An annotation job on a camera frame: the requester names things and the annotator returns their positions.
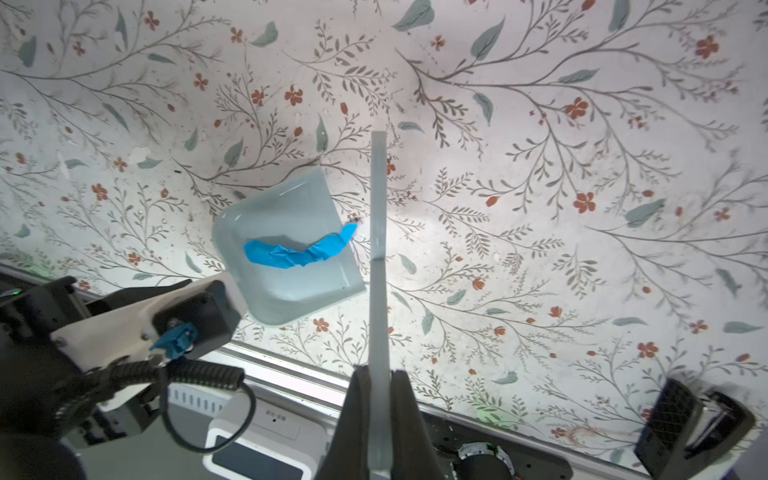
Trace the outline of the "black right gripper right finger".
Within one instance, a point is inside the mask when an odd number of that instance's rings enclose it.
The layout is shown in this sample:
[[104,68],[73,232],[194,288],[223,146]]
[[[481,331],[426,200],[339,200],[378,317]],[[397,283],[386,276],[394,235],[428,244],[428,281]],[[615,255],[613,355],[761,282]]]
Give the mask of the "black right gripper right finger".
[[423,415],[405,371],[392,373],[390,388],[394,480],[444,479]]

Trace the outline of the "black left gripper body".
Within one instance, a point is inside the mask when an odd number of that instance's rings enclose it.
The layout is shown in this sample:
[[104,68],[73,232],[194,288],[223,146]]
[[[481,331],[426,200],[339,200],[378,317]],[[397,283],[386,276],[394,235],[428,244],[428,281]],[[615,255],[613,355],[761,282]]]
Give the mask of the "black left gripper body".
[[235,392],[236,367],[206,355],[243,316],[229,275],[100,315],[73,277],[1,281],[1,432],[99,444],[168,418],[175,384]]

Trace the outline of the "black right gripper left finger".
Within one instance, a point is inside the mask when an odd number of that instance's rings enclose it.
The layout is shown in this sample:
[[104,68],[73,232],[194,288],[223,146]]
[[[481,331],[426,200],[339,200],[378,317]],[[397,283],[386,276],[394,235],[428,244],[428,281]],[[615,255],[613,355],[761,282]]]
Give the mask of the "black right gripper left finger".
[[371,379],[358,366],[349,383],[329,450],[315,476],[318,480],[368,480]]

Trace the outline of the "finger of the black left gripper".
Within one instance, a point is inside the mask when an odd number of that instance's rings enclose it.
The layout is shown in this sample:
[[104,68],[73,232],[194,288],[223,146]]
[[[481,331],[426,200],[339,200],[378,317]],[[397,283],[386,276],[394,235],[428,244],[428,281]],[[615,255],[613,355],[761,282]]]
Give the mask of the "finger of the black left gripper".
[[86,304],[91,315],[100,315],[109,311],[148,300],[174,290],[186,287],[191,280],[183,280],[169,286],[130,287],[115,291],[105,297]]

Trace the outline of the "blue paper scrap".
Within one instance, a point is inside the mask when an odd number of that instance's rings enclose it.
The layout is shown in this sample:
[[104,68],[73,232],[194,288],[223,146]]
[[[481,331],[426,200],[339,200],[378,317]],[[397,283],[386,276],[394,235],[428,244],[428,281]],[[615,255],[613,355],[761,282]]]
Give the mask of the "blue paper scrap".
[[246,243],[243,251],[246,258],[256,265],[278,269],[305,267],[340,255],[355,236],[357,228],[356,223],[347,224],[338,233],[328,234],[302,251],[260,240]]

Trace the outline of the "pale blue plastic dustpan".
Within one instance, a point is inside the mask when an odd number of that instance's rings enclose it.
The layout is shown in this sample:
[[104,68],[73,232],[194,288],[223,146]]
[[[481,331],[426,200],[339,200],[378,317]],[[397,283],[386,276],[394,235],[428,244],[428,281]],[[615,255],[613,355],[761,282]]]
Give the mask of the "pale blue plastic dustpan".
[[260,240],[302,251],[344,226],[323,172],[315,167],[226,209],[214,223],[212,239],[251,316],[283,326],[365,291],[351,247],[324,262],[278,269],[251,263],[244,245]]

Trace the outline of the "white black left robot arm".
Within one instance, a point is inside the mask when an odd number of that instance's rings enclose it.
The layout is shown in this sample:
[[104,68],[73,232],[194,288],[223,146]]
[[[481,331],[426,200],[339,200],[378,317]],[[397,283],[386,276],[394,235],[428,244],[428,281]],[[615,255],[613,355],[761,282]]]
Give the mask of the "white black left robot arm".
[[83,446],[120,440],[161,421],[197,455],[169,414],[174,384],[246,390],[241,368],[206,355],[228,343],[246,311],[226,274],[166,287],[136,287],[85,302],[73,277],[1,288],[1,475],[81,479],[65,438]]

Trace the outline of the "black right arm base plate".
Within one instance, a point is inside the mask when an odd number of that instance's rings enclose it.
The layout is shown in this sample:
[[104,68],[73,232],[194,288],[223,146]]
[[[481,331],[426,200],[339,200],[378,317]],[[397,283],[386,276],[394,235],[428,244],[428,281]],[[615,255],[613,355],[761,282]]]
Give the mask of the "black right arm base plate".
[[446,479],[570,479],[563,458],[425,412],[428,437]]

